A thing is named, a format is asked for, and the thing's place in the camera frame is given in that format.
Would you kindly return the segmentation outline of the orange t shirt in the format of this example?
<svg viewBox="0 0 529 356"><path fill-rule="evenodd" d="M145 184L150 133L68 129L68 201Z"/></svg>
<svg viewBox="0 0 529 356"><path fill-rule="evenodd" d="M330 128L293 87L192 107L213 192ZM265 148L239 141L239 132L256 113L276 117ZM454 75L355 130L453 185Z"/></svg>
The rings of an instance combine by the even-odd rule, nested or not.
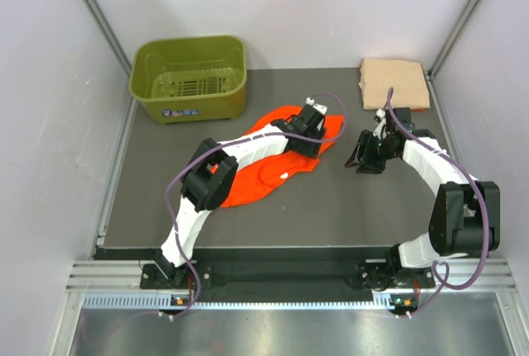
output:
<svg viewBox="0 0 529 356"><path fill-rule="evenodd" d="M291 115L301 111L300 106L283 106L262 116L245 134L261 130L273 120L288 119ZM324 139L338 136L344 124L343 115L326 115ZM227 199L221 204L222 208L242 206L257 202L276 188L283 185L297 173L309 173L321 162L322 154L334 145L335 141L321 145L318 158L312 159L293 151L281 155L269 156L239 169Z"/></svg>

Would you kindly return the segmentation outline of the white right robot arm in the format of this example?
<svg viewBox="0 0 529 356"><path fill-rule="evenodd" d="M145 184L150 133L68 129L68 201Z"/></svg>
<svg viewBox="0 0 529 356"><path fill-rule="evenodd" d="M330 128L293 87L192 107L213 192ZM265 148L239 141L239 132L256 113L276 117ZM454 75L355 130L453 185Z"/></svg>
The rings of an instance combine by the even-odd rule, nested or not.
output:
<svg viewBox="0 0 529 356"><path fill-rule="evenodd" d="M416 171L435 194L427 232L393 246L385 262L375 267L374 287L407 285L423 269L435 269L448 259L477 255L478 265L462 284L441 279L453 290L473 285L483 272L488 253L500 241L500 190L480 182L443 150L428 130L417 129L408 108L379 109L374 131L360 133L346 167L361 174L381 174L390 159L401 159Z"/></svg>

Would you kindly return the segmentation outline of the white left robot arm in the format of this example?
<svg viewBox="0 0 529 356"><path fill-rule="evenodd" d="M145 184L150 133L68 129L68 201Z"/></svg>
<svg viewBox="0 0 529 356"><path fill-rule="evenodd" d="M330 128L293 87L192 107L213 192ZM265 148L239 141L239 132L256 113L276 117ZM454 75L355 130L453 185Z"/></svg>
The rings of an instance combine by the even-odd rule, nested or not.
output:
<svg viewBox="0 0 529 356"><path fill-rule="evenodd" d="M205 139L177 180L182 183L179 209L169 209L173 221L155 264L159 277L170 287L187 279L187 264L203 224L228 198L236 175L262 159L294 152L307 158L319 155L327 107L311 98L300 112L274 119L238 139L217 142Z"/></svg>

